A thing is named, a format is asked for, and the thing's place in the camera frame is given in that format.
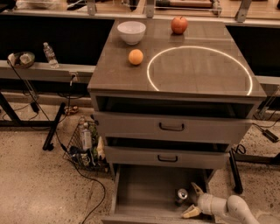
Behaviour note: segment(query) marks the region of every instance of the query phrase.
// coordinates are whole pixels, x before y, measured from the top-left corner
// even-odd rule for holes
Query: drawer
[[[94,119],[104,139],[127,137],[216,144],[238,144],[251,125],[249,119],[110,112],[95,112]]]
[[[119,165],[115,180],[115,195],[111,213],[102,219],[110,223],[214,223],[213,217],[201,214],[184,220],[181,214],[196,202],[191,186],[195,182],[208,192],[203,170],[156,167],[144,165]],[[175,204],[175,193],[184,188],[187,200]]]
[[[161,150],[105,146],[107,161],[111,164],[155,165],[198,169],[223,168],[229,154],[194,150]]]

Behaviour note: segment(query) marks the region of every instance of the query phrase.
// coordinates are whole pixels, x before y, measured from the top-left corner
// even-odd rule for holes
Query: red apple
[[[186,30],[188,22],[185,17],[175,17],[171,21],[171,29],[176,34],[183,34]]]

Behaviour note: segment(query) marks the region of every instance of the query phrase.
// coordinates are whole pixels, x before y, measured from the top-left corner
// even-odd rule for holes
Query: black basket
[[[87,151],[82,149],[81,134],[77,125],[67,146],[67,155],[77,168],[88,171],[109,171],[109,164],[105,159],[98,158],[97,145],[99,136],[94,122],[87,122],[92,133],[93,147]]]

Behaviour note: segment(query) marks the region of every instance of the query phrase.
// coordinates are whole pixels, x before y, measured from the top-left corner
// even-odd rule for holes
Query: power adapter
[[[39,107],[35,101],[33,101],[30,105],[35,113],[39,112]]]
[[[266,129],[262,132],[262,134],[266,136],[272,143],[278,142],[278,137],[274,135],[271,131]]]

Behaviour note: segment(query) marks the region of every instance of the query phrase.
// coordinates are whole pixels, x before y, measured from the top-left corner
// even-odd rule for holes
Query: white bowl
[[[146,25],[136,21],[127,21],[119,24],[117,30],[122,40],[128,45],[136,45],[143,38]]]

